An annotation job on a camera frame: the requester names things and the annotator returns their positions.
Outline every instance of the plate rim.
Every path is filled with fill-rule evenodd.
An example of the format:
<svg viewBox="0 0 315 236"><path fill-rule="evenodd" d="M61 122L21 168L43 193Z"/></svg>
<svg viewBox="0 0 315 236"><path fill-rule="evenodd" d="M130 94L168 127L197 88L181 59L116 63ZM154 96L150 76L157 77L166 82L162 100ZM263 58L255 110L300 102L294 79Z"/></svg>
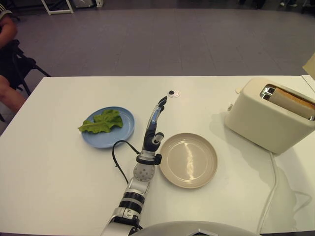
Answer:
<svg viewBox="0 0 315 236"><path fill-rule="evenodd" d="M183 183L183 182L181 182L181 183L183 183L183 185L180 185L180 184L178 184L178 183L176 183L176 182L170 180L170 179L166 176L166 174L164 173L163 168L161 167L161 165L159 166L159 168L160 168L160 170L161 170L163 176L164 176L168 181L170 181L172 184L174 184L175 186L178 186L178 187L181 187L181 188L186 188L186 189L200 188L200 187L206 185L208 182L210 182L210 181L213 179L213 177L216 175L216 173L217 173L218 166L219 166L219 159L218 159L217 152L216 152L215 148L213 147L213 145L212 145L207 139L205 139L204 137L202 137L201 135L194 134L194 133L178 133L178 134L175 134L175 135L169 137L169 138L165 141L165 143L162 145L162 147L161 147L161 149L160 149L160 153L162 154L163 147L164 147L164 145L167 143L167 141L169 141L169 140L172 139L173 137L179 136L179 135L193 135L193 136L196 136L197 138L203 139L208 145L210 145L210 146L212 147L212 150L213 150L213 152L214 152L214 154L215 154L215 159L216 159L216 161L217 161L217 164L216 164L216 166L215 166L215 170L214 170L212 176L211 176L206 182L204 182L204 183L202 183L202 184L199 184L199 185L197 185L197 186L185 186L185 183Z"/></svg>
<svg viewBox="0 0 315 236"><path fill-rule="evenodd" d="M126 109L126 108L124 108L124 107L120 107L120 106L103 107L103 108L101 108L101 109L98 109L98 110L95 111L95 112L92 112L85 120L87 120L87 119L88 119L91 115L93 115L94 113L97 113L97 112L99 112L99 111L101 111L101 110L105 110L105 109L109 110L110 108L120 108L120 109L122 109L122 110L127 111L127 112L131 115L131 118L132 118L132 121L133 121L133 126L132 126L132 130L130 131L130 134L124 139L124 140L127 140L128 138L130 138L130 136L131 136L131 135L133 134L133 132L134 132L135 119L134 119L134 116L133 116L133 114L131 113L131 111L129 111L128 109ZM87 142L87 140L85 139L85 136L84 136L84 132L81 132L81 135L82 135L82 138L83 138L84 142L86 142L88 145L91 145L91 146L94 147L94 148L111 148L111 147L113 146L113 144L107 144L107 145L102 146L102 147L95 146L95 145L93 145L93 144Z"/></svg>

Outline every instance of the cream toaster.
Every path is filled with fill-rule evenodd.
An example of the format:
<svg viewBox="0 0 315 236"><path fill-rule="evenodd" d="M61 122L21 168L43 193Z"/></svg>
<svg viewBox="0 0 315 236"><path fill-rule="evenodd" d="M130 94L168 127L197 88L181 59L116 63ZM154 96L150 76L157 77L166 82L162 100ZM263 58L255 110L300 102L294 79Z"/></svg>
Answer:
<svg viewBox="0 0 315 236"><path fill-rule="evenodd" d="M225 125L280 154L315 130L315 100L270 80L253 78L229 108Z"/></svg>

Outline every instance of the gray floor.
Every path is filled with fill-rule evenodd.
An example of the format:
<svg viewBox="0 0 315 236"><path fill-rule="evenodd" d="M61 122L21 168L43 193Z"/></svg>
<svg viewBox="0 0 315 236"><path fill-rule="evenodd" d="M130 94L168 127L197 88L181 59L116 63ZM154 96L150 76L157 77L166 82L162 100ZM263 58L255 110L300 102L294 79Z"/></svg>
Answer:
<svg viewBox="0 0 315 236"><path fill-rule="evenodd" d="M255 10L251 3L138 9L115 2L75 14L21 16L21 49L52 76L301 75L315 51L315 18L298 9ZM31 90L42 77L27 76ZM0 113L13 118L2 104ZM0 122L0 134L5 127Z"/></svg>

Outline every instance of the empty plate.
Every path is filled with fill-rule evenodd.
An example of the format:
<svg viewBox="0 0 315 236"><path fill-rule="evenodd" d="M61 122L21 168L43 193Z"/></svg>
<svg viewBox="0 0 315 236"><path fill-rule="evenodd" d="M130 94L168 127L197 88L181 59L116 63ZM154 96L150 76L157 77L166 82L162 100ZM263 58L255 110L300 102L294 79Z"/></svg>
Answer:
<svg viewBox="0 0 315 236"><path fill-rule="evenodd" d="M218 159L212 145L196 134L177 134L162 146L160 168L164 176L182 188L199 188L215 175Z"/></svg>
<svg viewBox="0 0 315 236"><path fill-rule="evenodd" d="M90 144L95 148L111 148L115 142L118 140L126 140L128 139L134 130L134 118L130 111L122 107L106 107L100 109L93 114L91 114L87 120L94 121L93 117L95 115L100 115L103 113L104 110L117 110L120 113L120 116L123 120L122 128L113 126L111 128L110 133L97 133L94 134L92 132L82 132L82 137L85 142Z"/></svg>

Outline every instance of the green lettuce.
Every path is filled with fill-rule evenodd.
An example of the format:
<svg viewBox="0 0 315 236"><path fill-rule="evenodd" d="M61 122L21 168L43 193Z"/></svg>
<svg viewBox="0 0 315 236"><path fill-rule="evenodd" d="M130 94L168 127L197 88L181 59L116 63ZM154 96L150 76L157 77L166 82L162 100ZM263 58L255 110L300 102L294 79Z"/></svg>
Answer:
<svg viewBox="0 0 315 236"><path fill-rule="evenodd" d="M89 131L93 133L99 132L111 132L111 128L116 125L118 127L123 126L123 120L116 110L105 110L101 115L95 115L93 117L94 122L85 120L83 124L78 128L81 132Z"/></svg>

